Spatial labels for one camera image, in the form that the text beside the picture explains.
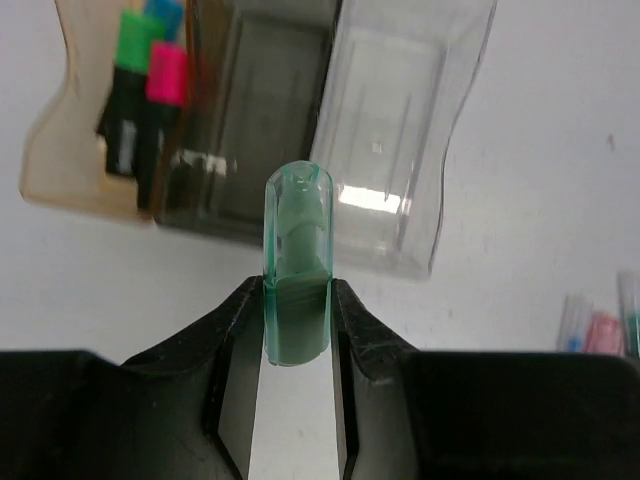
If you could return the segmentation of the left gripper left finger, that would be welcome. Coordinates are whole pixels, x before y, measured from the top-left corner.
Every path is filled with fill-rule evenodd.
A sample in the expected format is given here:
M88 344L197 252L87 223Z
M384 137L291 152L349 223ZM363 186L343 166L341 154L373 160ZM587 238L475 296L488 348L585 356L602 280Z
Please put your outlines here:
M1 355L5 479L244 479L263 343L262 280L116 364L84 350Z

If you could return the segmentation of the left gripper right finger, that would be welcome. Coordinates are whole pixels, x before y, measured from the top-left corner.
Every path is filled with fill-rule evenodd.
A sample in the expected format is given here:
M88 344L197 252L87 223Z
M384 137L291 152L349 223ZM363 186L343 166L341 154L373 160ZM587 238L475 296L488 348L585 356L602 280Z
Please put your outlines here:
M331 285L343 479L635 479L639 365L610 355L421 351Z

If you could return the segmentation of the mint green correction tape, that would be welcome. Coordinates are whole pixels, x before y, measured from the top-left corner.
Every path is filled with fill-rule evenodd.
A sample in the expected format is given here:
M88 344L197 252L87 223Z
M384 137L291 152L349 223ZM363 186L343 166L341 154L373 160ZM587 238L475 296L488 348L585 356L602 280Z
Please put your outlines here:
M264 321L273 365L303 365L328 347L333 200L331 176L310 161L288 163L267 181Z

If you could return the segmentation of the pink cap black highlighter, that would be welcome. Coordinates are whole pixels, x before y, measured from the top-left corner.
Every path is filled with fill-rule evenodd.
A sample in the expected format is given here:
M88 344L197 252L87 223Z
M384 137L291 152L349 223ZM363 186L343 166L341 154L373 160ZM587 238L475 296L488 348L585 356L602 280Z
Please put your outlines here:
M135 157L139 211L150 208L159 156L186 103L187 61L183 47L165 41L153 42Z

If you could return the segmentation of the green cap black highlighter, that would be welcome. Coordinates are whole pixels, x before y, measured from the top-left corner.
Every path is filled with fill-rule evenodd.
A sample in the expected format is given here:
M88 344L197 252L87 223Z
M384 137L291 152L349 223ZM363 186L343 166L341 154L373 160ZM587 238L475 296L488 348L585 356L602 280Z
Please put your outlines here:
M151 47L165 26L140 12L123 9L113 61L112 84L96 133L106 144L105 171L132 177L138 121L145 103Z

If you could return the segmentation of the blue cap black highlighter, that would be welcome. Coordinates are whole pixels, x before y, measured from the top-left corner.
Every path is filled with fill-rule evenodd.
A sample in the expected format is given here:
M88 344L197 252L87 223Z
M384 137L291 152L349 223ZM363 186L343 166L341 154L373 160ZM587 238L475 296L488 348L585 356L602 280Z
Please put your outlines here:
M147 0L143 12L165 26L165 40L173 42L179 33L184 16L184 6L175 0Z

